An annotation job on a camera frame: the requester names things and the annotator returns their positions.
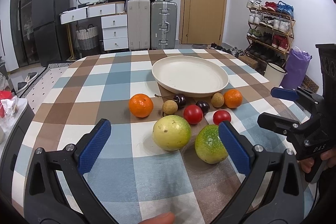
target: tangerine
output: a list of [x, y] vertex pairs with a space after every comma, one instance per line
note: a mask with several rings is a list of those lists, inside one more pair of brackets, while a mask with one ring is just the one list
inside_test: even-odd
[[130, 112], [138, 118], [147, 117], [153, 110], [154, 105], [151, 98], [145, 94], [136, 94], [128, 102]]
[[243, 102], [243, 96], [239, 90], [228, 90], [224, 93], [224, 102], [228, 108], [237, 108]]

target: gray refrigerator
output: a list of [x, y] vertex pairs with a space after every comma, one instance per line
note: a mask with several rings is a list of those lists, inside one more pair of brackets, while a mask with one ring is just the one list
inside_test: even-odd
[[70, 57], [68, 35], [61, 25], [62, 12], [70, 7], [70, 0], [32, 0], [32, 21], [36, 49], [41, 66]]

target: screw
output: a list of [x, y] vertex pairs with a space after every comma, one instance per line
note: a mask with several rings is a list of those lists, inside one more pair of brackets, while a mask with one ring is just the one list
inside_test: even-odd
[[293, 154], [294, 154], [294, 151], [293, 151], [292, 149], [287, 148], [287, 149], [286, 149], [286, 153], [287, 153], [288, 155], [293, 155]]
[[39, 147], [35, 150], [35, 154], [41, 154], [43, 151], [43, 148]]
[[257, 151], [257, 152], [262, 152], [264, 150], [264, 148], [261, 145], [258, 144], [254, 147], [254, 150]]
[[68, 145], [65, 147], [65, 150], [66, 150], [66, 151], [72, 151], [74, 148], [75, 148], [75, 146], [71, 143], [71, 144], [68, 144]]

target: tablecloth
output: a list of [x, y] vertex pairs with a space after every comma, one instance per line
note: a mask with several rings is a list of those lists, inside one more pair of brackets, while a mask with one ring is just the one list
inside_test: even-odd
[[[23, 214], [25, 181], [36, 148], [61, 150], [69, 143], [76, 143], [101, 118], [106, 118], [112, 124], [111, 136], [91, 172], [84, 177], [116, 220], [121, 224], [138, 223], [173, 211], [176, 223], [210, 223], [232, 198], [244, 175], [237, 172], [230, 157], [209, 165], [195, 153], [195, 137], [204, 126], [213, 123], [213, 113], [218, 110], [212, 106], [203, 120], [192, 126], [192, 139], [180, 151], [169, 153], [153, 142], [152, 128], [162, 117], [161, 108], [166, 100], [154, 95], [172, 98], [172, 93], [157, 84], [151, 68], [156, 61], [176, 55], [209, 60], [228, 73], [229, 84], [223, 93], [236, 88], [244, 97], [237, 109], [227, 109], [231, 123], [253, 145], [260, 144], [276, 152], [293, 149], [284, 136], [259, 128], [258, 115], [269, 112], [300, 122], [308, 117], [293, 102], [271, 97], [272, 84], [230, 54], [174, 49], [89, 56], [73, 63], [59, 78], [26, 133], [14, 169], [15, 208]], [[138, 93], [147, 94], [154, 103], [154, 110], [146, 118], [136, 118], [128, 109], [129, 99]], [[187, 98], [187, 105], [197, 100]], [[58, 177], [69, 203], [80, 211], [61, 172]], [[306, 211], [312, 203], [311, 192], [309, 187], [305, 188]], [[261, 196], [262, 191], [252, 207], [258, 205]]]

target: gray suitcase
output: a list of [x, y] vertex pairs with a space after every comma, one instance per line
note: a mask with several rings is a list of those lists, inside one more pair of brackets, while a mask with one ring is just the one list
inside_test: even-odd
[[127, 2], [128, 47], [131, 51], [148, 50], [151, 46], [151, 2]]
[[177, 4], [172, 1], [155, 1], [151, 7], [151, 48], [175, 47]]

